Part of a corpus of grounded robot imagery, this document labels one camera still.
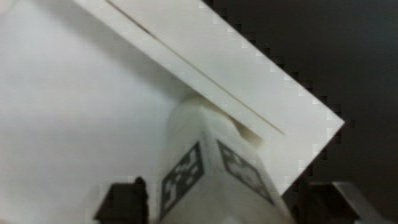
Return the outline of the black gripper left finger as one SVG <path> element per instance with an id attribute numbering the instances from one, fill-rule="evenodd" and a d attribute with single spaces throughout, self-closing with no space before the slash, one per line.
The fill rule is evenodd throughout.
<path id="1" fill-rule="evenodd" d="M 145 181 L 113 183 L 100 201 L 93 220 L 99 224 L 148 224 Z"/>

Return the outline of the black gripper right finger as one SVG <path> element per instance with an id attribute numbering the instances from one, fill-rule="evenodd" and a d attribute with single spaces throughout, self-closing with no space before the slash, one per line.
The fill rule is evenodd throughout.
<path id="1" fill-rule="evenodd" d="M 291 185 L 296 224 L 388 224 L 358 188 L 342 181 L 305 181 Z"/>

